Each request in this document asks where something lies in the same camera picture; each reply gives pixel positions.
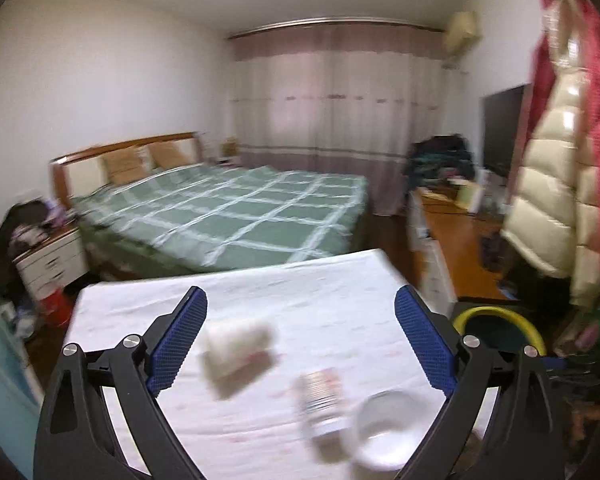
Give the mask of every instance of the green plaid bedspread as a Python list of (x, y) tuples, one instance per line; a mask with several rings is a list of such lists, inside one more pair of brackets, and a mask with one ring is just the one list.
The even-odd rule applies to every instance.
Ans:
[(203, 164), (73, 199), (80, 222), (188, 269), (231, 270), (347, 253), (364, 177)]

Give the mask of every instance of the silver bolt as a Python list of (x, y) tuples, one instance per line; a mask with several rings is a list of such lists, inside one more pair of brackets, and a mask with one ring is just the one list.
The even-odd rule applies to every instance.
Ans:
[(134, 346), (138, 346), (140, 344), (140, 336), (136, 334), (128, 335), (125, 337), (125, 340), (122, 344), (126, 348), (133, 348)]
[(469, 348), (478, 348), (480, 346), (480, 340), (475, 335), (466, 335), (462, 338), (462, 342)]
[(62, 349), (62, 353), (66, 356), (73, 355), (78, 351), (78, 345), (75, 343), (69, 343)]
[(525, 346), (525, 355), (527, 357), (538, 357), (538, 350), (535, 346), (526, 345)]

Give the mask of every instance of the brown pillow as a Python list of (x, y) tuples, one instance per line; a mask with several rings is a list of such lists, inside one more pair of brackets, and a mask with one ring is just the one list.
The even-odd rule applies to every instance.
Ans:
[(189, 160), (170, 140), (168, 142), (154, 142), (153, 144), (149, 144), (149, 153), (151, 153), (156, 166), (160, 166), (164, 170), (193, 164), (193, 161)]
[(149, 176), (135, 147), (103, 153), (102, 161), (107, 169), (109, 181), (116, 186), (130, 184)]

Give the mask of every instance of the black tv screen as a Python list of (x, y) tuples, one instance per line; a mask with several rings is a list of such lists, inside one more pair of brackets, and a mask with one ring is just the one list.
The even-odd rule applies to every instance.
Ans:
[(525, 88), (526, 85), (516, 86), (482, 99), (482, 164), (487, 170), (505, 178), (511, 168)]

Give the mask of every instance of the cream puffer jacket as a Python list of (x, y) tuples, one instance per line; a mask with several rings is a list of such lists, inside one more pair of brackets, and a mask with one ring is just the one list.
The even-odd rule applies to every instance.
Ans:
[(571, 303), (590, 309), (600, 294), (596, 161), (586, 132), (584, 19), (576, 0), (545, 16), (554, 90), (529, 140), (502, 236), (540, 272), (571, 276)]

